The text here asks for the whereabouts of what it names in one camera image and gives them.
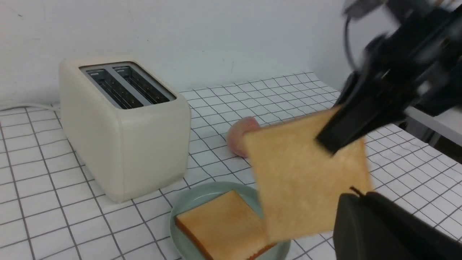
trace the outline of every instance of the robotic arm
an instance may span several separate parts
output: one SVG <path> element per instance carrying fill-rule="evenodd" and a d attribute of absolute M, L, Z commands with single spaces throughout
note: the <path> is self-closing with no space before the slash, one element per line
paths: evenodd
<path fill-rule="evenodd" d="M 354 71 L 335 104 L 341 108 L 317 136 L 332 154 L 370 131 L 403 120 L 409 106 L 436 116 L 462 104 L 462 7 L 449 12 L 425 0 L 356 0 L 345 11 L 346 32 L 351 19 L 381 5 L 400 27 L 366 46 L 360 68 L 350 56 Z M 459 242 L 376 192 L 356 193 L 339 199 L 337 260 L 462 259 Z"/>
<path fill-rule="evenodd" d="M 340 110 L 317 136 L 333 154 L 403 120 L 409 106 L 436 116 L 462 104 L 462 7 L 449 12 L 425 0 L 356 0 L 345 8 L 346 26 L 381 5 L 400 27 L 373 39 L 348 77 L 335 104 Z"/>

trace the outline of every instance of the cable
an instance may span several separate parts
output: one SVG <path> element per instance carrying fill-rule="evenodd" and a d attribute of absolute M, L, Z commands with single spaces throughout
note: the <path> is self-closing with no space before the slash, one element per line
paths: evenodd
<path fill-rule="evenodd" d="M 55 112 L 60 111 L 58 107 L 53 107 L 49 105 L 41 105 L 41 104 L 33 104 L 33 103 L 13 103 L 10 105 L 0 104 L 0 111 L 9 110 L 9 109 L 18 108 L 18 107 L 37 107 L 37 108 L 43 108 L 43 109 L 47 109 L 47 110 L 51 110 Z"/>
<path fill-rule="evenodd" d="M 350 47 L 350 41 L 349 41 L 349 25 L 350 25 L 351 17 L 348 16 L 345 21 L 345 28 L 343 30 L 343 47 L 345 49 L 345 55 L 346 55 L 346 60 L 348 61 L 348 64 L 350 65 L 351 69 L 353 71 L 359 71 L 358 67 L 356 66 L 353 56 L 351 54 L 351 47 Z"/>

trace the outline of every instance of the toast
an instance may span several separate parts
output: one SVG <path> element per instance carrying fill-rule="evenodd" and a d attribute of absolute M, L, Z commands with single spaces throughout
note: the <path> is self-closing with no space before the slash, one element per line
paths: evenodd
<path fill-rule="evenodd" d="M 244 135 L 269 242 L 332 231 L 340 195 L 372 190 L 364 138 L 334 156 L 315 140 L 337 110 Z"/>
<path fill-rule="evenodd" d="M 207 260 L 253 260 L 269 250 L 263 220 L 232 190 L 175 218 Z"/>

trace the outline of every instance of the pink object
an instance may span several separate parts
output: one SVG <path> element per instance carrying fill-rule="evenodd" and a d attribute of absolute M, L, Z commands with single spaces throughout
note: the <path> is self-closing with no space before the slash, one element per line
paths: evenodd
<path fill-rule="evenodd" d="M 247 152 L 243 143 L 244 133 L 251 130 L 260 129 L 260 124 L 253 117 L 242 118 L 235 122 L 229 129 L 226 136 L 226 143 L 231 152 L 240 157 L 247 158 Z"/>

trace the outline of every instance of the toaster slot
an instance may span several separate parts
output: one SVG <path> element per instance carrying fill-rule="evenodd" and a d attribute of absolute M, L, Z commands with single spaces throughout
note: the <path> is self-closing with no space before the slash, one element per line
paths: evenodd
<path fill-rule="evenodd" d="M 164 86 L 133 63 L 127 62 L 127 65 L 113 67 L 113 69 L 151 104 L 175 99 L 175 96 Z"/>
<path fill-rule="evenodd" d="M 143 106 L 143 104 L 138 99 L 136 99 L 106 69 L 93 69 L 87 70 L 86 72 L 122 109 L 130 109 Z"/>

